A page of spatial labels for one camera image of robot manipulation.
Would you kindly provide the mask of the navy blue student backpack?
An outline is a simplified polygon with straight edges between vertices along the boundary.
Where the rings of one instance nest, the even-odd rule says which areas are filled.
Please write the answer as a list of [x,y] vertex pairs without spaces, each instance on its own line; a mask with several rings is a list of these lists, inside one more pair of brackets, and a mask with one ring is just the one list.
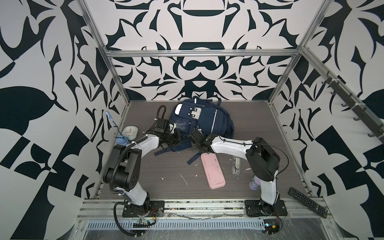
[[[164,109],[164,112],[166,112],[167,107],[162,105],[158,108],[155,123],[147,131],[148,134],[156,135],[155,127],[157,120],[165,119],[164,114],[160,115],[161,109]],[[215,134],[230,139],[233,138],[235,133],[234,123],[230,114],[221,107],[221,100],[217,104],[214,104],[212,100],[202,100],[197,97],[184,100],[174,107],[168,120],[177,125],[174,133],[178,130],[183,137],[182,144],[178,146],[175,152],[192,148],[189,135],[194,129],[198,129],[206,136]],[[160,150],[155,152],[155,156],[164,153],[167,152],[161,152]]]

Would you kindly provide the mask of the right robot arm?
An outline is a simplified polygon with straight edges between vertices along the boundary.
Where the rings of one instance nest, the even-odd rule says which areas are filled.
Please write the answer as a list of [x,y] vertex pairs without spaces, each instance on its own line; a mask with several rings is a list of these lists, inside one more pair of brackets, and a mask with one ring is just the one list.
[[261,199],[257,210],[260,216],[271,215],[279,200],[277,176],[280,157],[262,138],[253,141],[233,140],[215,134],[204,135],[194,130],[189,138],[192,146],[202,153],[227,154],[247,160],[254,175],[260,180]]

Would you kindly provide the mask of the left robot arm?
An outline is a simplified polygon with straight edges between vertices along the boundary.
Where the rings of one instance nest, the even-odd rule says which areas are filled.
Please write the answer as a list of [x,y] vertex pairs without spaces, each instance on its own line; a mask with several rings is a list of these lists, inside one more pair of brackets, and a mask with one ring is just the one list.
[[176,123],[166,120],[160,110],[166,112],[167,108],[164,105],[158,108],[154,124],[142,138],[113,147],[103,174],[103,182],[112,194],[124,197],[125,204],[145,213],[151,200],[139,183],[142,157],[159,147],[161,152],[168,152],[183,140]]

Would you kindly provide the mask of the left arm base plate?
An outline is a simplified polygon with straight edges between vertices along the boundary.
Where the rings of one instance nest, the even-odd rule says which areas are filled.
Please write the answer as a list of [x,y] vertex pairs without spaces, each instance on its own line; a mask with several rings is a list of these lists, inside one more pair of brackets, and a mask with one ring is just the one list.
[[142,206],[129,204],[124,207],[123,218],[157,217],[164,213],[165,201],[146,201]]

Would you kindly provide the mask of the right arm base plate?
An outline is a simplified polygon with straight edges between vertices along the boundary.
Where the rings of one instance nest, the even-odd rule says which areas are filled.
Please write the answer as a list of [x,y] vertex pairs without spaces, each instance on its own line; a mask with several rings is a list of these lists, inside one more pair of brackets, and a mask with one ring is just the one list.
[[246,215],[250,218],[268,216],[287,216],[287,207],[283,200],[277,200],[274,205],[269,205],[261,200],[245,200]]

